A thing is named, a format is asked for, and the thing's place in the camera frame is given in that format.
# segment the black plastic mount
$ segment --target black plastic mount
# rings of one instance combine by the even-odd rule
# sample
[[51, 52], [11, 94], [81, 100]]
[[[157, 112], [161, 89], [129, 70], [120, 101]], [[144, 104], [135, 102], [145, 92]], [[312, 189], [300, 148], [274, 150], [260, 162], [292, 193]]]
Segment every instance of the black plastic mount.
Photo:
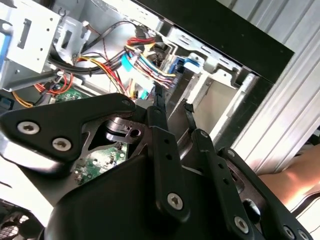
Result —
[[[170, 133], [173, 126], [167, 122], [162, 93], [156, 92], [159, 99], [148, 109], [114, 93], [0, 117], [6, 142], [2, 156], [17, 156], [8, 154], [6, 147], [14, 143], [28, 154], [9, 161], [55, 177], [67, 174], [80, 156], [112, 143], [106, 137], [106, 122], [120, 118], [130, 129], [123, 137], [134, 146], [130, 159], [64, 196], [44, 239], [304, 240], [301, 231], [312, 239], [232, 149], [216, 153], [209, 135], [196, 129], [192, 106], [185, 101], [178, 112], [188, 131], [180, 139], [178, 130]], [[36, 123], [39, 132], [20, 132], [17, 126], [23, 121]], [[133, 141], [129, 133], [136, 126], [141, 132]], [[180, 145], [187, 137], [189, 144]], [[55, 138], [68, 139], [71, 149], [55, 149]], [[35, 161], [36, 156], [42, 161]], [[45, 168], [52, 162], [60, 167]], [[260, 210], [258, 217], [243, 205], [247, 199]]]

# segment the screw hole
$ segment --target screw hole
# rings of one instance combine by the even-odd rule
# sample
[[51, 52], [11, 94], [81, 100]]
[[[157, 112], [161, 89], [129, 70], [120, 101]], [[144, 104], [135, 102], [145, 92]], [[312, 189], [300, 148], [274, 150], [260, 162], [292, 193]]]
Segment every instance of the screw hole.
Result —
[[139, 137], [140, 134], [141, 134], [141, 132], [138, 129], [135, 129], [130, 133], [130, 137], [136, 138], [136, 137]]

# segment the red wire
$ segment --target red wire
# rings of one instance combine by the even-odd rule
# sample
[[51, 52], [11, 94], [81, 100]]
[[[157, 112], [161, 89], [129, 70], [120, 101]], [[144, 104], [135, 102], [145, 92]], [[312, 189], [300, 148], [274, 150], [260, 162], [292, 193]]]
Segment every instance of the red wire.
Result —
[[[63, 75], [63, 78], [64, 78], [63, 87], [62, 87], [59, 91], [50, 90], [49, 93], [51, 93], [51, 94], [64, 94], [65, 92], [67, 92], [67, 91], [71, 88], [72, 83], [73, 83], [73, 80], [74, 80], [74, 75], [73, 75], [73, 74], [70, 75], [69, 86], [68, 86], [66, 89], [64, 89], [64, 88], [67, 86], [68, 80], [67, 80], [66, 75]], [[38, 89], [38, 91], [39, 91], [39, 90], [44, 91], [44, 90], [46, 89], [46, 88], [45, 88], [43, 85], [41, 85], [41, 84], [36, 84], [36, 85], [35, 85], [35, 88]]]

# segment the screw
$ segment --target screw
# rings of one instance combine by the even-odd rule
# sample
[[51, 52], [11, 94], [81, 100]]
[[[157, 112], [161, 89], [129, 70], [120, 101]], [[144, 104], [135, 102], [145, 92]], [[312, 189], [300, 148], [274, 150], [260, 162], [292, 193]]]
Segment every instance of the screw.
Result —
[[283, 229], [285, 231], [285, 233], [291, 238], [291, 239], [295, 239], [295, 235], [294, 233], [291, 231], [290, 228], [288, 228], [287, 226], [283, 226]]
[[66, 152], [71, 149], [72, 144], [69, 140], [60, 137], [53, 140], [52, 146], [58, 151]]
[[122, 100], [122, 103], [124, 103], [124, 104], [127, 105], [127, 106], [130, 106], [130, 105], [131, 105], [128, 100]]
[[299, 235], [303, 238], [303, 240], [309, 240], [307, 234], [305, 234], [302, 230], [298, 230]]
[[19, 132], [21, 132], [23, 134], [28, 134], [28, 135], [34, 135], [40, 131], [39, 125], [32, 122], [32, 121], [20, 122], [18, 124], [17, 128], [18, 128]]
[[205, 131], [201, 131], [201, 135], [204, 136], [205, 138], [208, 137], [208, 134]]
[[248, 234], [249, 233], [248, 224], [241, 217], [236, 216], [234, 218], [234, 223], [235, 223], [236, 227], [238, 229], [240, 229], [241, 232], [243, 232], [244, 234]]
[[228, 150], [228, 154], [231, 156], [231, 157], [235, 157], [235, 153], [231, 150]]
[[175, 193], [169, 193], [167, 201], [175, 210], [181, 210], [184, 207], [184, 202], [181, 197]]

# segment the circuit board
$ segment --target circuit board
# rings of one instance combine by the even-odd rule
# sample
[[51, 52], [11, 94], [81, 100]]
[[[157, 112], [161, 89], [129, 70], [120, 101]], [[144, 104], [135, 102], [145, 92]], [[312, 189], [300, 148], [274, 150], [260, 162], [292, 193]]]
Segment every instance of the circuit board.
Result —
[[71, 100], [85, 99], [85, 98], [88, 98], [88, 96], [73, 88], [70, 88], [65, 93], [57, 95], [55, 97], [55, 103], [61, 103], [61, 102], [67, 102]]
[[110, 148], [98, 150], [77, 161], [73, 171], [78, 185], [83, 185], [100, 176], [127, 159], [126, 143], [117, 142]]

